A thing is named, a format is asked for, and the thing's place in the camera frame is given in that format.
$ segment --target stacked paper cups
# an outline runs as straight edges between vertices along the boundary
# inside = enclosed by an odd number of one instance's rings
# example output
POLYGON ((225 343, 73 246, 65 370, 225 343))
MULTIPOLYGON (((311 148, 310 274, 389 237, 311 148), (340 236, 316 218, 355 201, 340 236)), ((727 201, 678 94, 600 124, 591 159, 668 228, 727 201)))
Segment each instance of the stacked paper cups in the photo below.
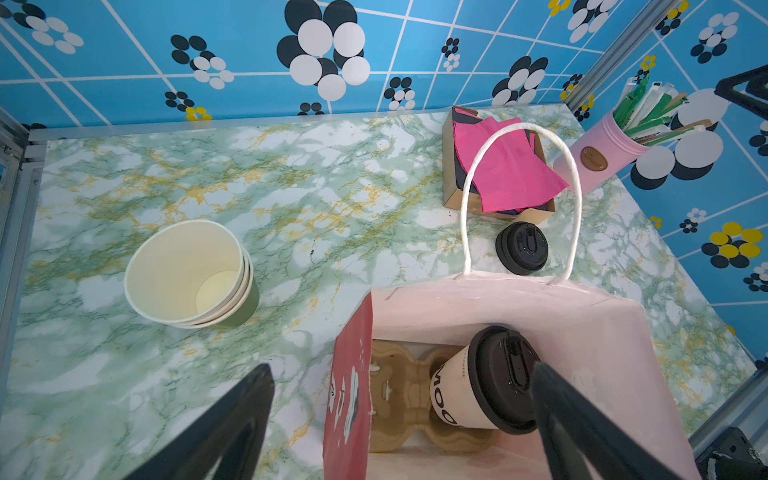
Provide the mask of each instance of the stacked paper cups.
POLYGON ((245 323, 259 305, 250 255, 209 220, 176 223, 144 242, 125 271, 131 307, 183 329, 245 323))

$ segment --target cardboard box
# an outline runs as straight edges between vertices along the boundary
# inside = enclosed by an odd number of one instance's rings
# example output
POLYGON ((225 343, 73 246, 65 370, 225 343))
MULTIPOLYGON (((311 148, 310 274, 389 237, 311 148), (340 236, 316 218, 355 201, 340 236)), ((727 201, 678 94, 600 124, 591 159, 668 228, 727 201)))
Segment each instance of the cardboard box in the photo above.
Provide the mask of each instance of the cardboard box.
MULTIPOLYGON (((462 169, 458 161, 456 147, 453 139, 453 122, 476 124, 480 120, 472 117, 477 115, 477 111, 470 108, 453 107, 442 126, 442 204, 452 210, 461 210, 462 208, 462 188, 467 179, 467 174, 462 169)), ((544 157, 544 149, 541 147, 541 140, 538 135, 534 137, 534 153, 544 164, 547 163, 544 157)), ((468 212, 471 214, 488 215, 490 217, 509 220, 512 222, 530 222, 540 223, 549 218, 554 212, 554 198, 540 207, 533 207, 518 212, 516 210, 506 210, 504 212, 491 212, 484 214, 482 203, 475 185, 469 191, 468 212)))
POLYGON ((324 478, 550 478, 538 430, 500 432, 488 449, 465 455, 426 442, 369 452, 372 339, 465 346, 486 326, 504 324, 522 333, 543 362, 638 445, 681 478, 698 479, 642 306, 574 283, 551 286, 548 280, 473 273, 373 289, 336 338, 323 434, 324 478))

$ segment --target yellow circle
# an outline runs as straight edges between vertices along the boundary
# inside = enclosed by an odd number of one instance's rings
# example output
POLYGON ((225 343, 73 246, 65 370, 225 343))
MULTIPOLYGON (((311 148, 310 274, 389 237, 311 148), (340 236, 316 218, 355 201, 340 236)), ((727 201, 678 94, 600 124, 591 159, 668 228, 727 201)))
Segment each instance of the yellow circle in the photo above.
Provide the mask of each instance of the yellow circle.
POLYGON ((735 258, 739 254, 739 249, 733 245, 723 245, 720 247, 720 255, 726 258, 735 258))
POLYGON ((723 232, 715 232, 710 235, 710 242, 715 245, 725 245, 728 243, 728 236, 723 232))
POLYGON ((741 225, 739 225, 736 222, 730 222, 723 225, 723 232, 725 232, 727 235, 731 235, 732 237, 735 237, 739 233, 741 233, 741 225))
POLYGON ((739 251, 747 258, 757 258, 760 255, 760 247, 754 243, 743 243, 741 247, 739 247, 739 251))
POLYGON ((763 232, 754 228, 749 228, 741 233, 745 242, 757 243, 763 239, 763 232))

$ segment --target cup rim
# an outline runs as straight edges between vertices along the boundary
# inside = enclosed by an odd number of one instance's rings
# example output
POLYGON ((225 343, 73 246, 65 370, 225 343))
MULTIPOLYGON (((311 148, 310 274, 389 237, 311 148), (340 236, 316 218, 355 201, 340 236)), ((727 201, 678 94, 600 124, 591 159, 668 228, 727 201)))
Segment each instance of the cup rim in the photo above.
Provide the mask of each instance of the cup rim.
POLYGON ((136 260, 136 258, 139 256, 139 254, 141 253, 141 251, 142 251, 142 250, 143 250, 143 249, 144 249, 144 248, 145 248, 145 247, 146 247, 146 246, 147 246, 147 245, 148 245, 148 244, 149 244, 149 243, 150 243, 150 242, 151 242, 151 241, 152 241, 152 240, 153 240, 155 237, 158 237, 158 236, 160 236, 162 233, 165 233, 165 232, 167 232, 167 231, 169 231, 169 230, 171 230, 171 229, 173 229, 173 228, 179 227, 180 225, 185 225, 185 224, 188 224, 188 223, 210 223, 210 224, 212 224, 212 225, 215 225, 217 228, 220 228, 221 230, 225 231, 225 232, 226 232, 226 233, 227 233, 227 234, 228 234, 228 235, 229 235, 229 236, 232 238, 232 240, 234 240, 235 244, 238 246, 238 248, 240 248, 240 251, 241 251, 241 252, 243 251, 243 246, 240 244, 240 241, 237 239, 237 237, 235 237, 234 233, 232 233, 232 232, 231 232, 231 231, 230 231, 228 228, 226 228, 226 227, 225 227, 224 225, 222 225, 221 223, 218 223, 218 222, 214 222, 214 221, 212 221, 212 220, 205 220, 205 219, 184 220, 184 221, 181 221, 181 222, 177 222, 177 223, 174 223, 173 225, 169 225, 168 227, 165 227, 164 229, 162 229, 162 230, 160 230, 160 231, 156 232, 156 233, 155 233, 154 235, 152 235, 151 237, 147 238, 147 239, 146 239, 146 240, 145 240, 145 241, 144 241, 144 242, 143 242, 143 243, 142 243, 142 244, 141 244, 141 245, 138 247, 138 249, 137 249, 137 250, 134 252, 134 255, 131 257, 131 260, 128 262, 128 265, 125 267, 125 275, 124 275, 124 277, 123 277, 123 292, 124 292, 124 294, 125 294, 125 298, 128 300, 128 304, 131 306, 131 308, 132 308, 132 309, 134 309, 134 311, 135 311, 136 313, 138 313, 139 315, 141 315, 141 316, 142 316, 142 317, 144 317, 145 319, 151 320, 151 321, 153 321, 153 322, 156 322, 156 323, 165 323, 166 325, 173 325, 173 324, 175 324, 175 323, 182 323, 182 322, 193 322, 193 321, 199 321, 201 318, 204 318, 206 315, 210 315, 211 313, 215 313, 216 311, 218 311, 218 309, 220 309, 220 308, 222 307, 222 305, 224 305, 224 304, 225 304, 225 303, 227 303, 229 300, 231 300, 231 299, 232 299, 232 296, 233 296, 233 295, 235 294, 235 292, 237 291, 237 287, 239 287, 239 286, 240 286, 240 283, 242 283, 242 281, 243 281, 243 275, 244 275, 244 273, 245 273, 245 269, 246 269, 246 268, 245 268, 245 262, 244 262, 244 261, 240 263, 240 268, 239 268, 239 270, 238 270, 238 272, 237 272, 237 273, 238 273, 238 274, 237 274, 237 277, 238 277, 238 280, 239 280, 239 281, 236 281, 236 282, 234 282, 234 283, 232 284, 232 287, 230 287, 230 289, 227 291, 227 294, 223 295, 223 296, 221 297, 221 299, 220 299, 218 302, 216 302, 214 305, 212 305, 212 306, 211 306, 211 307, 210 307, 208 310, 206 310, 206 311, 204 311, 204 312, 202 312, 202 313, 198 313, 198 314, 196 314, 196 315, 192 315, 192 316, 189 316, 189 317, 187 317, 187 318, 183 318, 183 319, 176 319, 176 320, 161 320, 161 319, 158 319, 158 318, 156 318, 156 317, 154 317, 154 316, 150 315, 149 313, 146 313, 146 312, 144 312, 142 309, 140 309, 140 308, 139 308, 139 307, 136 305, 136 303, 134 302, 134 300, 131 298, 131 294, 128 292, 128 281, 127 281, 127 279, 128 279, 128 275, 129 275, 129 273, 131 272, 131 267, 132 267, 132 266, 133 266, 133 264, 134 264, 134 260, 136 260))
POLYGON ((232 295, 232 298, 230 298, 224 305, 219 307, 216 311, 209 313, 202 319, 197 320, 190 320, 188 322, 158 322, 163 323, 164 325, 172 325, 172 326, 178 326, 178 325, 197 325, 200 323, 206 323, 210 322, 213 319, 218 318, 218 316, 223 315, 226 312, 229 312, 234 305, 237 304, 237 302, 240 301, 243 296, 246 296, 247 294, 247 285, 248 281, 246 280, 246 275, 250 273, 251 276, 253 276, 253 268, 250 264, 250 258, 247 257, 248 252, 245 251, 244 248, 240 248, 240 252, 242 253, 243 257, 243 263, 246 265, 245 273, 243 274, 243 277, 240 279, 240 282, 237 284, 237 290, 235 291, 235 294, 232 295))
POLYGON ((204 328, 206 326, 216 325, 217 323, 223 322, 224 320, 226 320, 226 319, 230 318, 232 315, 234 315, 235 312, 237 310, 239 310, 240 307, 243 306, 243 304, 245 303, 246 299, 250 295, 251 289, 253 288, 253 261, 250 259, 250 254, 249 253, 248 253, 248 260, 249 260, 248 263, 250 264, 250 267, 251 267, 250 268, 250 278, 248 279, 248 287, 246 288, 245 294, 243 294, 243 296, 237 302, 237 305, 232 307, 232 309, 230 311, 225 312, 224 314, 222 314, 221 316, 219 316, 216 319, 211 320, 210 322, 194 323, 194 324, 189 324, 188 323, 188 324, 185 324, 185 325, 171 325, 171 326, 175 326, 175 327, 180 328, 180 329, 201 329, 201 328, 204 328))

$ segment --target pink napkin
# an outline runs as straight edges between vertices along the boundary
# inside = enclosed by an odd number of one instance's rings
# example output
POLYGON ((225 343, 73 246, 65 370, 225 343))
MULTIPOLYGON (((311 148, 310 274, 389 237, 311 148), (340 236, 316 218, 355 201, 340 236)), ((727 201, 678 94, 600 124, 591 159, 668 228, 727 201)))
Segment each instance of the pink napkin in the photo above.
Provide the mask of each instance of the pink napkin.
MULTIPOLYGON (((498 123, 493 117, 474 125, 454 122, 456 153, 464 171, 469 171, 475 155, 492 134, 520 122, 515 118, 498 123)), ((472 183, 486 213, 538 207, 568 186, 533 153, 523 130, 502 136, 488 149, 472 183)))

